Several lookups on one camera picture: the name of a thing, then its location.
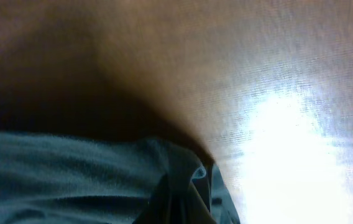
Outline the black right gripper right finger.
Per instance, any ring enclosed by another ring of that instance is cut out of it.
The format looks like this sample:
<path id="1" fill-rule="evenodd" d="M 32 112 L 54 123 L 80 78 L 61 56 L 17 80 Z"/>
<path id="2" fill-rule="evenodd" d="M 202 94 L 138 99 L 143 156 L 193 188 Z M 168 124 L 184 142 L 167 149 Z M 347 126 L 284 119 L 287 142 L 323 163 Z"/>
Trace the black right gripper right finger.
<path id="1" fill-rule="evenodd" d="M 216 224 L 211 216 L 211 193 L 207 170 L 198 168 L 188 190 L 188 220 L 192 224 Z"/>

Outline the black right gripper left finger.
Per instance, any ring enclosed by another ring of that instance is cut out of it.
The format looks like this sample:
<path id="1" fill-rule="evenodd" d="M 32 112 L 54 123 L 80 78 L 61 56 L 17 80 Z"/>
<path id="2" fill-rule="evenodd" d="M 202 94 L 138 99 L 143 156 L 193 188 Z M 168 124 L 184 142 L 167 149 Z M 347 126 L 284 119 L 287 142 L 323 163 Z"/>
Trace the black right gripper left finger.
<path id="1" fill-rule="evenodd" d="M 169 184 L 168 176 L 160 179 L 148 205 L 135 219 L 133 224 L 182 224 L 183 195 L 174 192 Z"/>

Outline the dark green t-shirt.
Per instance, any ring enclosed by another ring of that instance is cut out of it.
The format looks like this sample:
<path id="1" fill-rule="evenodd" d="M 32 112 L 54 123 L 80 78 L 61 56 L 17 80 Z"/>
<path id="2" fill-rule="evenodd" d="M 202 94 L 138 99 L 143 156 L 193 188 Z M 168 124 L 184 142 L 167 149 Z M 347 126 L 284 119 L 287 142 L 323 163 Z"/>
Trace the dark green t-shirt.
<path id="1" fill-rule="evenodd" d="M 160 179 L 183 195 L 205 167 L 216 223 L 239 223 L 221 173 L 190 150 L 160 139 L 102 144 L 0 133 L 0 223 L 133 223 Z"/>

